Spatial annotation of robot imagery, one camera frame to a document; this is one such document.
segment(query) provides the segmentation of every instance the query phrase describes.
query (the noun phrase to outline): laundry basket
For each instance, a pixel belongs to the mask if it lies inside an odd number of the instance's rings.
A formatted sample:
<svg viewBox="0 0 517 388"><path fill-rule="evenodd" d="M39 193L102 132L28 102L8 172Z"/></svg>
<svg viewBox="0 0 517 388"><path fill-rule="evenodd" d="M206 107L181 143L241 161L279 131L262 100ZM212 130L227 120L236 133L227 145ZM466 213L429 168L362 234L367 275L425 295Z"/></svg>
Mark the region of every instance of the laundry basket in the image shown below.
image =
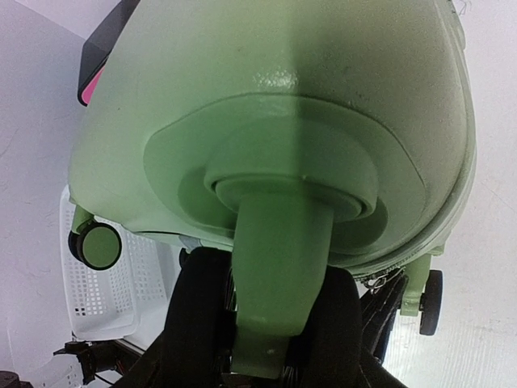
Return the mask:
<svg viewBox="0 0 517 388"><path fill-rule="evenodd" d="M122 239L122 255L115 266L95 271L75 259L68 248L74 217L69 190L61 195L61 265L72 330L80 340L114 340L131 335L141 314L162 308L167 296L157 244L137 237L113 222Z"/></svg>

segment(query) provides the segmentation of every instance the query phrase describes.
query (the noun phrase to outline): scuff mark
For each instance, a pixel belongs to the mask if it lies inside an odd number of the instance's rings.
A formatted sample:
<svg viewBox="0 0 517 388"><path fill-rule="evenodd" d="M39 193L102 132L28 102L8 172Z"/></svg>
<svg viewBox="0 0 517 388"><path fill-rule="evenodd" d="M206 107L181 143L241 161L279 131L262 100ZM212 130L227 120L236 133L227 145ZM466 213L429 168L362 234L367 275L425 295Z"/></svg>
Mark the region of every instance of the scuff mark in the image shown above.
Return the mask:
<svg viewBox="0 0 517 388"><path fill-rule="evenodd" d="M11 148L12 144L13 144L13 140L15 139L16 137L16 134L19 132L20 128L17 128L15 130L15 133L13 133L13 136L11 137L11 139L9 140L9 142L7 143L7 146L6 148L4 149L4 151L0 152L0 159L4 157L5 154L7 154L7 152L9 152L9 149Z"/></svg>

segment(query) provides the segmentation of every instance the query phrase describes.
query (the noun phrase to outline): white floor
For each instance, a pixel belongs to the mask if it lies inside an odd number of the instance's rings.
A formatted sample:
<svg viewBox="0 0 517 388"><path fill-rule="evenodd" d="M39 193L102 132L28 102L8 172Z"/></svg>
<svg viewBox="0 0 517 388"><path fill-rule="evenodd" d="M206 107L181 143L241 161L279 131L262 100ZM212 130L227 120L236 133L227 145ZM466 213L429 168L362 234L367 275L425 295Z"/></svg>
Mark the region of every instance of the white floor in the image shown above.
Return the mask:
<svg viewBox="0 0 517 388"><path fill-rule="evenodd" d="M115 0L19 2L86 37ZM513 388L517 2L455 2L466 5L477 181L434 261L446 282L439 332L421 337L417 319L399 319L386 366L409 387ZM69 338L57 206L83 112L75 99L82 42L14 0L0 2L0 369L29 372Z"/></svg>

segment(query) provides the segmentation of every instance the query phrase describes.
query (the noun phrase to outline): swivel caster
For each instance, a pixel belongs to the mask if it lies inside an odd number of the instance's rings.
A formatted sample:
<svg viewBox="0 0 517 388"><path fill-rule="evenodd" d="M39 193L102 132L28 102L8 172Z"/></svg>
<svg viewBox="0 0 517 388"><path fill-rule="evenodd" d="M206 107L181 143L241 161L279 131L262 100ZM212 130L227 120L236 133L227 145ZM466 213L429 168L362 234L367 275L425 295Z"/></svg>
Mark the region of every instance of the swivel caster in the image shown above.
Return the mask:
<svg viewBox="0 0 517 388"><path fill-rule="evenodd" d="M404 292L401 315L420 318L421 335L434 335L442 306L443 274L430 269L431 254L423 255L406 266L410 281Z"/></svg>
<svg viewBox="0 0 517 388"><path fill-rule="evenodd" d="M439 312L442 306L443 273L435 269L429 271L426 290L420 299L420 334L434 335L438 327Z"/></svg>
<svg viewBox="0 0 517 388"><path fill-rule="evenodd" d="M74 258L95 271L113 267L122 254L119 233L108 224L93 221L80 234L70 232L70 253Z"/></svg>
<svg viewBox="0 0 517 388"><path fill-rule="evenodd" d="M237 330L232 293L230 253L194 250L174 288L164 330L162 364L167 386L354 386L350 376L359 363L361 319L357 288L348 272L327 268L305 330L292 339L282 378L276 381L230 372Z"/></svg>

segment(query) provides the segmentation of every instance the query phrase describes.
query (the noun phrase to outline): caster wheel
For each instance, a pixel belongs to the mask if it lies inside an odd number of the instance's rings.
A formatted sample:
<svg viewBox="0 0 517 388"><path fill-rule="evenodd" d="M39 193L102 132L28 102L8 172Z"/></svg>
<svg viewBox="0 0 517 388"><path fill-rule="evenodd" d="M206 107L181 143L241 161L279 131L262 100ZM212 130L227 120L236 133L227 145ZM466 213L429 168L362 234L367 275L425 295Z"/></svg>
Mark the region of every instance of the caster wheel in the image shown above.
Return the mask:
<svg viewBox="0 0 517 388"><path fill-rule="evenodd" d="M305 330L290 344L282 387L352 388L361 336L354 279L343 269L328 267Z"/></svg>
<svg viewBox="0 0 517 388"><path fill-rule="evenodd" d="M80 234L70 232L68 244L72 255L95 271L113 267L122 254L119 233L100 222L90 223Z"/></svg>
<svg viewBox="0 0 517 388"><path fill-rule="evenodd" d="M434 335L438 327L439 312L442 306L443 273L431 269L426 283L426 290L420 301L420 334Z"/></svg>
<svg viewBox="0 0 517 388"><path fill-rule="evenodd" d="M197 248L184 263L170 300L163 332L164 386L218 387L235 330L225 310L231 254Z"/></svg>
<svg viewBox="0 0 517 388"><path fill-rule="evenodd" d="M70 253L75 259L81 261L81 259L79 259L78 254L78 238L78 234L75 234L74 232L70 231L68 235L68 249L70 250Z"/></svg>
<svg viewBox="0 0 517 388"><path fill-rule="evenodd" d="M179 252L179 266L181 268L183 268L185 266L185 263L187 262L188 260L188 252L185 248L182 248L181 251Z"/></svg>

